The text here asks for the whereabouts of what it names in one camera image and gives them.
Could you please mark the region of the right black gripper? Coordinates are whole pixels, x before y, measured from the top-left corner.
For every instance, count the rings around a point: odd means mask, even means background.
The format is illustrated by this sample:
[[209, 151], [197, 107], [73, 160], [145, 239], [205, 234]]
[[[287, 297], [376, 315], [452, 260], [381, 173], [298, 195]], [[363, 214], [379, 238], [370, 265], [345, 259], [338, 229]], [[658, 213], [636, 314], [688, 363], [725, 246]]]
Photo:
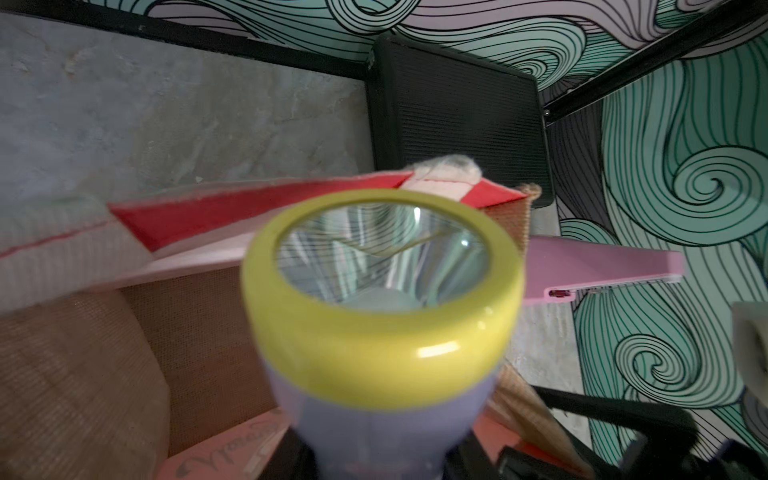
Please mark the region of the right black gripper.
[[765, 479], [767, 455], [732, 438], [718, 438], [695, 416], [671, 405], [606, 399], [534, 388], [547, 407], [613, 427], [627, 438], [617, 464], [569, 435], [577, 458], [596, 479]]

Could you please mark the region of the purple flashlight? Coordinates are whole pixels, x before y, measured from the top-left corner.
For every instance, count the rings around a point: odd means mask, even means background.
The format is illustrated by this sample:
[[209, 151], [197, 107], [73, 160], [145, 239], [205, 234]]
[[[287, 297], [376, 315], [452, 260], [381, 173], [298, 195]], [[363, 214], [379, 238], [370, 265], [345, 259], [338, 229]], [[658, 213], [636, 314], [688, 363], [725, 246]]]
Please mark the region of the purple flashlight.
[[240, 269], [278, 404], [322, 479], [437, 479], [491, 394], [524, 258], [485, 213], [406, 190], [301, 202]]

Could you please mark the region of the red jute tote bag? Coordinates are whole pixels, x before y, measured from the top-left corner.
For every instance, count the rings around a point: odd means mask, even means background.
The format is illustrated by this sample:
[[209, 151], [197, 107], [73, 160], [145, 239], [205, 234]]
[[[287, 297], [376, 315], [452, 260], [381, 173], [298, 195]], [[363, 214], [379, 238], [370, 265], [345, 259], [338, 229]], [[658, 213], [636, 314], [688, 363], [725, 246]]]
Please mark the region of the red jute tote bag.
[[[1, 220], [1, 475], [5, 479], [150, 479], [189, 439], [194, 477], [235, 478], [247, 453], [271, 448], [276, 412], [265, 389], [243, 383], [244, 320], [215, 280], [140, 296], [181, 323], [198, 374], [162, 373], [168, 335], [115, 289], [96, 284], [153, 262], [251, 233], [281, 209], [361, 189], [434, 193], [481, 209], [518, 245], [539, 190], [485, 179], [467, 159], [320, 180], [197, 186], [134, 202], [84, 197], [15, 207]], [[197, 449], [213, 445], [211, 459]]]

